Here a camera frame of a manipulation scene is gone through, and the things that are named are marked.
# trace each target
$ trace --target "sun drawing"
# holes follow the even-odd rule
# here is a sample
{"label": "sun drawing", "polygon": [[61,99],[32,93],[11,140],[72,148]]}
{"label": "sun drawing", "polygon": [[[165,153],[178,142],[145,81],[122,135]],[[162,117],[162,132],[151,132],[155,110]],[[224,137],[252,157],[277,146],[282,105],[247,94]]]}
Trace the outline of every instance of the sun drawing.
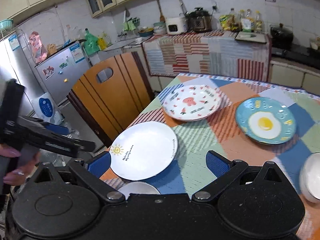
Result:
{"label": "sun drawing", "polygon": [[122,154],[124,152],[123,148],[120,145],[111,146],[110,151],[115,155]]}

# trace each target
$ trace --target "silver refrigerator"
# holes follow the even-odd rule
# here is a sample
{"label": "silver refrigerator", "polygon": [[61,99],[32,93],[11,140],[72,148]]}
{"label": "silver refrigerator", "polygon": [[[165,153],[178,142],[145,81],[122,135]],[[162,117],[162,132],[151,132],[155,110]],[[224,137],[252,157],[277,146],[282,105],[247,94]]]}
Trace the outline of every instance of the silver refrigerator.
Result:
{"label": "silver refrigerator", "polygon": [[14,78],[26,87],[19,114],[30,115],[33,112],[31,101],[44,91],[31,70],[16,32],[0,41],[0,75],[6,81]]}
{"label": "silver refrigerator", "polygon": [[35,70],[66,121],[79,131],[81,139],[95,142],[97,150],[103,146],[102,141],[66,98],[77,80],[90,67],[86,54],[76,41],[37,65]]}

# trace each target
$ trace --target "hand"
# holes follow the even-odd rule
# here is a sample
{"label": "hand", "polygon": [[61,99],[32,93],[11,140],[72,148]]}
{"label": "hand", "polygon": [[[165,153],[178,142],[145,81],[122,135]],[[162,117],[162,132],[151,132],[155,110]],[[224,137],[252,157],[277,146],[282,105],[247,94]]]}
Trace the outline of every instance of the hand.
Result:
{"label": "hand", "polygon": [[[16,149],[7,146],[6,144],[1,144],[0,155],[4,157],[14,158],[20,157],[21,153]],[[35,165],[39,162],[39,155],[40,153],[37,153],[35,156],[33,156],[33,159],[26,165],[7,173],[3,178],[3,182],[12,186],[23,184],[26,180],[26,177],[33,171]]]}

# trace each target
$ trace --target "egg yolk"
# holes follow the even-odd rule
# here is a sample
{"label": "egg yolk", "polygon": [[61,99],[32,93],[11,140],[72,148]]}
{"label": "egg yolk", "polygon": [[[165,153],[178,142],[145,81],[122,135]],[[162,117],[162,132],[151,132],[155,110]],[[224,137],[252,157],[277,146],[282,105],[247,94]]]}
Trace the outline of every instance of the egg yolk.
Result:
{"label": "egg yolk", "polygon": [[258,125],[261,129],[269,131],[272,129],[273,127],[273,123],[271,122],[271,120],[267,117],[261,117],[258,120]]}

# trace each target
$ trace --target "white bowl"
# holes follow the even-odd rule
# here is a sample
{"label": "white bowl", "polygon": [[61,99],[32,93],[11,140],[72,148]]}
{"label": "white bowl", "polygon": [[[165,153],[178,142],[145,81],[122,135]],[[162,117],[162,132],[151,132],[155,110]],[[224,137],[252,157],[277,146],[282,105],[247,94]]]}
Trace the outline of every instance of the white bowl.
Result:
{"label": "white bowl", "polygon": [[299,184],[308,201],[320,203],[320,153],[308,157],[300,171]]}

